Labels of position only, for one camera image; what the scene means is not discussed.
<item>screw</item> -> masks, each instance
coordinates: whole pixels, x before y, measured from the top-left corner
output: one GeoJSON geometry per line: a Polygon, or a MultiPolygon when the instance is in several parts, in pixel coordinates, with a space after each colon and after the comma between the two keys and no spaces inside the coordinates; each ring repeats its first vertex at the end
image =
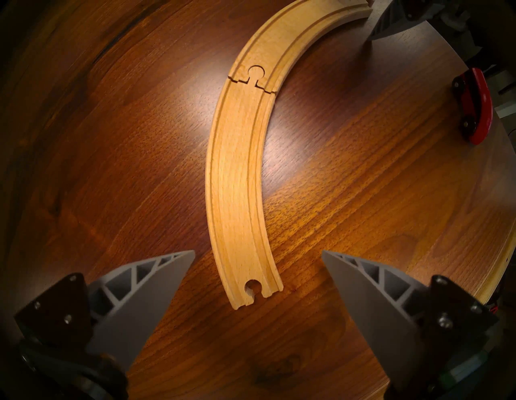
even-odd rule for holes
{"type": "Polygon", "coordinates": [[[27,366],[28,366],[31,370],[33,370],[33,371],[35,371],[35,370],[36,370],[36,369],[32,366],[32,364],[30,363],[30,361],[28,360],[28,358],[27,358],[27,357],[25,357],[23,354],[22,354],[22,360],[23,360],[23,362],[24,362],[25,364],[27,364],[27,366]]]}
{"type": "Polygon", "coordinates": [[[436,282],[439,284],[439,285],[448,285],[448,282],[446,282],[446,279],[444,279],[442,276],[438,276],[436,278],[436,282]]]}
{"type": "Polygon", "coordinates": [[[470,308],[471,311],[473,311],[475,314],[481,314],[482,313],[482,308],[480,308],[480,306],[475,303],[471,306],[470,308]]]}
{"type": "Polygon", "coordinates": [[[437,319],[437,323],[443,329],[452,329],[453,321],[448,317],[448,314],[443,312],[441,316],[437,319]]]}

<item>curved wooden track piece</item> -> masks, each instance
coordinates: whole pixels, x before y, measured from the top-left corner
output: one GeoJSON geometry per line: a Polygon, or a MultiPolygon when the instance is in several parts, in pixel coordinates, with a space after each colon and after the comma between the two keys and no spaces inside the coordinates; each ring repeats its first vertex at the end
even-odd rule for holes
{"type": "Polygon", "coordinates": [[[283,290],[262,204],[262,157],[276,93],[318,38],[371,13],[366,0],[298,0],[270,18],[235,60],[215,110],[206,158],[206,212],[213,254],[234,309],[283,290]]]}

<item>gray plastic part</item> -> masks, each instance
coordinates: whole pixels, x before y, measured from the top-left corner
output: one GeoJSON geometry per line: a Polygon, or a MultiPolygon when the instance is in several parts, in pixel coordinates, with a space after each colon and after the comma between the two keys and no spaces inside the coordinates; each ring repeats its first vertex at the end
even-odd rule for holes
{"type": "Polygon", "coordinates": [[[424,346],[417,321],[429,287],[387,265],[323,251],[341,299],[394,388],[403,390],[424,346]]]}
{"type": "Polygon", "coordinates": [[[122,265],[88,286],[96,324],[86,352],[113,356],[124,371],[163,318],[194,261],[193,250],[122,265]]]}
{"type": "Polygon", "coordinates": [[[368,39],[381,39],[413,28],[422,22],[433,18],[443,8],[444,4],[442,4],[442,0],[435,1],[421,18],[417,21],[409,21],[405,17],[405,11],[401,1],[394,0],[380,16],[380,19],[376,23],[368,39]]]}

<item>wood grain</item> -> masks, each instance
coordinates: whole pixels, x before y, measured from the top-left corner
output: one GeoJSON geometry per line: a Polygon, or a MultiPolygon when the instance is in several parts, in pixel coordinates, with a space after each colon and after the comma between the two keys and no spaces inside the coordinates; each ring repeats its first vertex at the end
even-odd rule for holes
{"type": "Polygon", "coordinates": [[[235,310],[254,302],[250,281],[261,284],[263,297],[283,290],[262,206],[264,142],[277,92],[317,38],[370,14],[365,0],[297,0],[258,29],[231,67],[208,143],[206,216],[220,279],[235,310]]]}
{"type": "Polygon", "coordinates": [[[366,398],[386,377],[323,249],[426,283],[442,273],[471,293],[503,269],[516,217],[506,133],[495,117],[481,145],[462,140],[449,85],[465,65],[427,23],[364,43],[388,3],[377,0],[367,22],[314,43],[282,86],[262,190],[284,290],[231,308],[205,214],[209,131],[233,61],[288,3],[45,8],[0,77],[3,343],[19,338],[16,311],[68,273],[92,282],[193,249],[128,374],[132,399],[366,398]]]}

